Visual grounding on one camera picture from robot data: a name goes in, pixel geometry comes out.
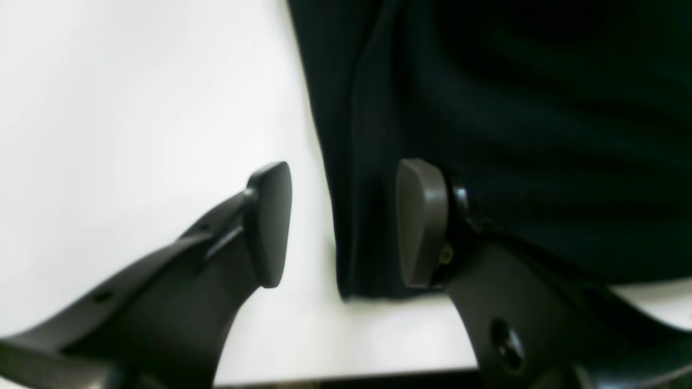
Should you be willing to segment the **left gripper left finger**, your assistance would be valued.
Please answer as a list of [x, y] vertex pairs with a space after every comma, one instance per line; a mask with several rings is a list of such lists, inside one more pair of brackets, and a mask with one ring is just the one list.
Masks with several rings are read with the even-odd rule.
[[2, 338], [2, 378], [30, 388], [211, 388], [239, 309], [277, 287], [286, 261], [288, 163], [178, 239], [43, 323]]

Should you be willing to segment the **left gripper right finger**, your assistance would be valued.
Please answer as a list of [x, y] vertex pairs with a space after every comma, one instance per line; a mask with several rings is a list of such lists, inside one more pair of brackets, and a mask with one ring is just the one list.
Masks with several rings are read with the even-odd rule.
[[512, 236], [461, 177], [420, 158], [396, 171], [401, 274], [457, 309], [485, 388], [690, 388], [690, 331]]

